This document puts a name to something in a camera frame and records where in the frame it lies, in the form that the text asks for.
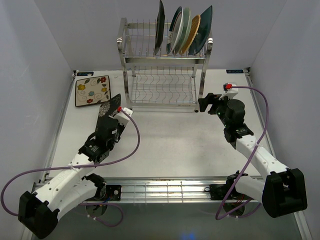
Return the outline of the woven bamboo round plate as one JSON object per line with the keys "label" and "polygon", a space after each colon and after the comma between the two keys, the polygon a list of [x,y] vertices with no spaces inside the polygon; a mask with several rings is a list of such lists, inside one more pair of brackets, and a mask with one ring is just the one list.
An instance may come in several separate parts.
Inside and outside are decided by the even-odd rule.
{"label": "woven bamboo round plate", "polygon": [[187,38],[184,46],[180,50],[181,55],[185,54],[187,52],[187,50],[190,48],[192,42],[194,41],[194,39],[197,35],[200,23],[201,23],[201,16],[199,14],[197,14],[191,21],[191,26],[190,26],[188,38]]}

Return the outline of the black square floral plate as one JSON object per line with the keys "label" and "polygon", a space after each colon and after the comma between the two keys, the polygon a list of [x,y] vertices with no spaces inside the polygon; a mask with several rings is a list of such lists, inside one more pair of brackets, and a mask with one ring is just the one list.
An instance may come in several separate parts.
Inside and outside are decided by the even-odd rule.
{"label": "black square floral plate", "polygon": [[160,51],[163,36],[164,36],[164,27],[165,27],[165,8],[162,0],[159,1],[159,10],[156,19],[156,29],[155,29],[155,46],[153,53],[155,55]]}
{"label": "black square floral plate", "polygon": [[99,107],[98,118],[102,118],[102,117],[114,118],[114,116],[117,114],[118,107],[120,107],[121,105],[121,100],[122,100],[121,94],[118,93],[108,101],[104,102]]}

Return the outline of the white plate teal red rim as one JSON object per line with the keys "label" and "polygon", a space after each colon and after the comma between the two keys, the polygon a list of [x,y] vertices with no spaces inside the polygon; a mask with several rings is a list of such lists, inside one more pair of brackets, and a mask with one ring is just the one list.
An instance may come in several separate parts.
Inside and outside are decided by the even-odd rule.
{"label": "white plate teal red rim", "polygon": [[166,53],[175,52],[184,26],[183,8],[179,6],[173,16],[167,36]]}

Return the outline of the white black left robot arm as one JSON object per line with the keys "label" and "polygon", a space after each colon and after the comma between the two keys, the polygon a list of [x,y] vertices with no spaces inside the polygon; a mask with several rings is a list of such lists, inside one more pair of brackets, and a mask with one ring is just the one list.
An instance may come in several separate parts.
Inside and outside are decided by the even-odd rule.
{"label": "white black left robot arm", "polygon": [[92,171],[108,156],[129,122],[123,113],[106,115],[68,166],[47,184],[19,198],[18,220],[39,239],[49,236],[59,220],[83,201],[106,195],[104,179]]}

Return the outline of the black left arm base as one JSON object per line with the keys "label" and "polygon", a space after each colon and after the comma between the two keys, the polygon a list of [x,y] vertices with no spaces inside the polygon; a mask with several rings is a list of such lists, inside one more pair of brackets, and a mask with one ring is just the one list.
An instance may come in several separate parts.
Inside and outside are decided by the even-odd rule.
{"label": "black left arm base", "polygon": [[92,174],[91,181],[96,187],[94,199],[97,201],[120,201],[122,186],[119,184],[108,184],[105,179],[99,175]]}

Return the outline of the light green floral plate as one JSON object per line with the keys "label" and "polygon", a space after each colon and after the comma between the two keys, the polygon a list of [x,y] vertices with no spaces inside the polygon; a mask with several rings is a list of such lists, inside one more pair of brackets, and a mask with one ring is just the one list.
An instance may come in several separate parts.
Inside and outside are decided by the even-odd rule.
{"label": "light green floral plate", "polygon": [[190,29],[191,29],[191,10],[189,7],[185,7],[183,9],[183,28],[181,32],[180,39],[175,46],[174,53],[177,54],[182,54],[182,48],[185,45],[188,36],[190,34]]}

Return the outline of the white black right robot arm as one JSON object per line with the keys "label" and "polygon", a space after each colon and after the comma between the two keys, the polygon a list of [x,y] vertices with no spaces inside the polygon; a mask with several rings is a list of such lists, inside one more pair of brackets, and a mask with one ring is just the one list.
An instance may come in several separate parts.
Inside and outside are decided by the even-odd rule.
{"label": "white black right robot arm", "polygon": [[245,124],[245,105],[226,95],[209,93],[198,100],[200,112],[216,115],[224,125],[224,137],[232,147],[247,158],[262,181],[242,169],[228,176],[218,194],[223,201],[244,195],[258,201],[272,218],[303,211],[307,208],[304,174],[298,168],[289,168],[260,146],[254,133]]}

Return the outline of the dark teal square plate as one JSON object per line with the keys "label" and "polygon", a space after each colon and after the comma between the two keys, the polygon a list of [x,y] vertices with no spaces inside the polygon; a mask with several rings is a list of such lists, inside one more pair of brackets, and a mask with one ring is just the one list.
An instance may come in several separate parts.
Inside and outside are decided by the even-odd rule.
{"label": "dark teal square plate", "polygon": [[213,18],[213,6],[210,5],[200,15],[200,24],[197,30],[197,35],[195,36],[194,40],[192,41],[188,49],[189,56],[197,55],[205,45],[211,31],[212,18]]}

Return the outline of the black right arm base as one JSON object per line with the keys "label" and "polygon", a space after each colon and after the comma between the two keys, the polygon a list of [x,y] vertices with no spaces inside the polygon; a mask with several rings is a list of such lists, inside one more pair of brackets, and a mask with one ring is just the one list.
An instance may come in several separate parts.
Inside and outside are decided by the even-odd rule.
{"label": "black right arm base", "polygon": [[[210,184],[209,186],[206,186],[204,188],[204,192],[210,194],[211,200],[223,200],[225,195],[227,194],[228,190],[230,189],[230,187],[234,183],[234,180],[239,175],[239,173],[240,173],[240,171],[238,170],[236,173],[229,175],[227,177],[226,182],[223,184],[215,183],[215,184]],[[250,199],[250,197],[245,194],[237,192],[236,189],[234,188],[231,191],[231,193],[227,199],[228,200],[241,200],[241,199],[248,200],[248,199]]]}

